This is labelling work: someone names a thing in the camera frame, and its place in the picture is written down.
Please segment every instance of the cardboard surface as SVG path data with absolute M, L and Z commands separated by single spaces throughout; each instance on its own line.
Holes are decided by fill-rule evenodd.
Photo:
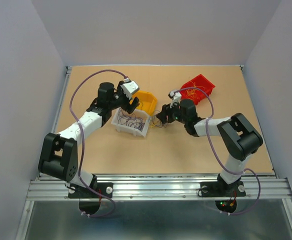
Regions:
M 171 100 L 168 93 L 203 74 L 216 87 L 210 98 L 214 104 L 213 118 L 225 118 L 243 113 L 260 131 L 257 117 L 239 66 L 75 66 L 72 68 L 57 125 L 57 132 L 75 120 L 69 111 L 69 102 L 76 87 L 89 75 L 102 69 L 123 72 L 157 99 L 156 109 Z M 73 110 L 80 118 L 97 97 L 99 84 L 111 82 L 117 86 L 122 77 L 116 73 L 101 73 L 88 80 L 77 92 Z M 198 116 L 211 114 L 207 99 L 196 107 Z M 184 126 L 173 122 L 166 128 L 149 128 L 146 138 L 117 132 L 111 125 L 95 131 L 87 140 L 83 169 L 97 174 L 191 174 L 219 173 L 217 163 L 206 137 L 188 135 Z M 225 163 L 228 151 L 221 137 L 212 137 L 219 158 Z M 248 162 L 247 167 L 258 173 L 272 173 L 272 165 L 265 144 Z

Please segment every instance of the white wall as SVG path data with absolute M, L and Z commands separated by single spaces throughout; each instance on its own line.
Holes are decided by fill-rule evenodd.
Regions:
M 292 0 L 283 0 L 244 67 L 275 171 L 292 188 Z
M 0 0 L 0 240 L 15 239 L 65 68 L 30 0 Z
M 65 64 L 244 64 L 280 0 L 32 0 Z

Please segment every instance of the black mount plate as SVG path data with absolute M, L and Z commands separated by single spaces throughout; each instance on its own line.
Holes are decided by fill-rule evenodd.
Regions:
M 97 192 L 99 192 L 99 190 L 101 191 L 101 194 L 103 194 L 106 197 L 112 198 L 113 197 L 113 193 L 107 193 L 106 192 L 106 188 L 107 187 L 111 187 L 113 188 L 113 183 L 112 182 L 99 182 L 97 184 Z M 98 199 L 99 196 L 92 193 L 91 191 L 89 191 L 87 188 L 85 187 L 81 187 L 75 184 L 70 184 L 70 187 L 72 189 L 75 188 L 75 192 L 74 193 L 68 193 L 68 198 L 69 199 Z
M 234 191 L 236 191 L 237 197 L 245 197 L 246 192 L 240 191 L 239 188 L 244 188 L 244 183 L 242 181 L 238 181 L 232 188 L 232 190 L 224 191 L 220 190 L 220 184 L 217 181 L 203 181 L 200 183 L 200 188 L 204 189 L 199 192 L 202 198 L 218 198 L 218 197 L 231 197 L 234 196 Z

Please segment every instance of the robotic arm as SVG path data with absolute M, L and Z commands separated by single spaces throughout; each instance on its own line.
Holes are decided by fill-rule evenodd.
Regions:
M 198 116 L 192 100 L 181 100 L 179 92 L 171 91 L 168 96 L 172 102 L 163 105 L 161 112 L 156 115 L 163 124 L 178 121 L 184 124 L 187 133 L 194 137 L 206 136 L 208 130 L 209 136 L 222 137 L 229 152 L 226 165 L 218 175 L 217 182 L 201 184 L 202 188 L 205 186 L 205 191 L 201 193 L 202 197 L 231 195 L 239 185 L 242 185 L 241 173 L 252 154 L 263 144 L 262 136 L 241 113 L 221 119 L 203 119 Z
M 110 82 L 99 85 L 97 98 L 79 119 L 87 138 L 95 130 L 101 128 L 111 117 L 112 110 L 122 108 L 131 114 L 139 105 L 139 99 L 133 94 L 139 86 L 128 77 L 120 81 L 117 90 Z M 78 176 L 78 146 L 82 143 L 81 131 L 77 122 L 67 129 L 54 134 L 48 133 L 43 141 L 38 170 L 41 173 L 85 187 Z M 92 189 L 97 189 L 97 177 L 81 171 L 82 180 Z

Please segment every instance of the tabletop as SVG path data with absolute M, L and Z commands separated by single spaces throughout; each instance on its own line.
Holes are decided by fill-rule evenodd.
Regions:
M 158 100 L 156 110 L 171 100 L 168 93 L 202 74 L 216 87 L 210 98 L 214 105 L 214 117 L 225 118 L 242 113 L 260 132 L 258 119 L 251 102 L 244 77 L 239 66 L 74 66 L 63 96 L 56 132 L 75 122 L 69 111 L 69 102 L 76 87 L 89 75 L 103 69 L 121 71 L 135 81 L 141 91 L 152 93 Z M 122 76 L 105 72 L 88 80 L 77 92 L 73 110 L 82 116 L 94 98 L 99 84 L 110 82 L 117 86 Z M 196 106 L 199 117 L 211 115 L 211 106 L 205 98 Z M 146 137 L 117 132 L 111 125 L 112 117 L 85 141 L 83 169 L 95 174 L 194 174 L 219 173 L 217 163 L 207 137 L 190 136 L 179 122 L 167 127 L 149 128 Z M 223 163 L 229 155 L 221 137 L 211 137 Z M 247 167 L 258 173 L 273 173 L 273 167 L 263 144 Z

